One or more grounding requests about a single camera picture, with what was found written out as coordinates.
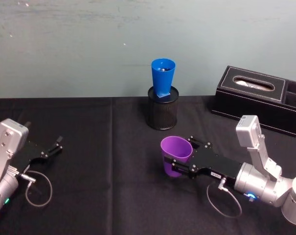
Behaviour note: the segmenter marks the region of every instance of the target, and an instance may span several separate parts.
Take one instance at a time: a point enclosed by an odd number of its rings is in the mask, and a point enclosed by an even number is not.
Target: blue plastic cup
[[[175,66],[175,62],[170,59],[152,61],[153,90],[159,98],[170,94]]]

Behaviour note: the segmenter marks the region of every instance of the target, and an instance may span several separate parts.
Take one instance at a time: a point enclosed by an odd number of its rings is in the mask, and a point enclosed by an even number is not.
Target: gray wall
[[[159,57],[181,95],[227,65],[296,81],[296,0],[0,0],[0,97],[146,95]]]

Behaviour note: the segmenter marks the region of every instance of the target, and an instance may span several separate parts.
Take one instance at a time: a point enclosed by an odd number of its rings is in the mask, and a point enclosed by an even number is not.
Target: black leather tissue box
[[[264,128],[296,136],[296,82],[227,66],[212,113],[239,120],[257,115]]]

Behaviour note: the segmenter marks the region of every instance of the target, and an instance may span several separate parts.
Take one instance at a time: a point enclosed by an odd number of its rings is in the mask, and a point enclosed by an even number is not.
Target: black tablecloth
[[[30,121],[29,140],[49,146],[64,137],[63,153],[44,172],[53,184],[50,204],[32,207],[20,185],[0,212],[0,234],[296,235],[279,208],[235,194],[243,215],[228,219],[206,198],[213,179],[164,173],[159,144],[169,135],[197,136],[218,154],[251,162],[238,143],[237,121],[211,114],[212,99],[180,97],[178,123],[167,131],[146,125],[145,97],[0,99],[0,121]],[[283,176],[296,177],[296,138],[263,133]],[[225,213],[237,213],[227,194],[214,188],[210,194]]]

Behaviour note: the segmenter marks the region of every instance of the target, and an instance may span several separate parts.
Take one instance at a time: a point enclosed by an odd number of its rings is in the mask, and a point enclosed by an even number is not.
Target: cable
[[[39,205],[38,205],[38,204],[34,204],[34,203],[32,203],[32,202],[29,200],[27,194],[28,194],[28,190],[29,190],[30,186],[27,187],[26,192],[25,192],[25,197],[26,197],[26,200],[29,202],[29,204],[31,204],[31,205],[34,206],[34,207],[44,207],[45,205],[47,205],[47,204],[51,201],[51,198],[52,198],[52,184],[51,184],[51,181],[48,179],[48,177],[46,177],[44,174],[42,174],[42,173],[40,173],[40,172],[37,172],[37,171],[34,171],[34,170],[28,170],[27,172],[35,173],[35,174],[39,174],[39,175],[45,177],[45,179],[46,179],[46,180],[48,181],[48,183],[49,183],[49,186],[50,186],[50,196],[49,196],[49,199],[47,200],[47,202],[45,202],[45,203],[43,203],[43,204],[39,204]]]
[[[240,217],[241,216],[241,214],[242,214],[242,208],[241,208],[241,205],[240,205],[240,203],[238,202],[238,200],[237,200],[237,198],[230,192],[230,191],[226,191],[226,192],[228,192],[229,193],[229,195],[235,200],[235,202],[237,203],[237,205],[238,205],[238,208],[239,208],[239,214],[238,215],[235,215],[235,216],[231,216],[231,215],[227,215],[227,214],[224,214],[223,212],[221,212],[212,202],[211,202],[211,200],[210,200],[210,197],[209,197],[209,195],[208,195],[208,189],[209,189],[209,187],[210,187],[210,185],[211,184],[209,184],[208,186],[207,186],[207,188],[206,188],[206,196],[207,196],[207,199],[208,199],[208,201],[209,201],[209,203],[211,204],[211,206],[219,213],[219,214],[221,214],[221,215],[223,215],[223,216],[225,216],[225,217],[227,217],[227,218],[232,218],[232,219],[236,219],[236,218],[238,218],[238,217]]]

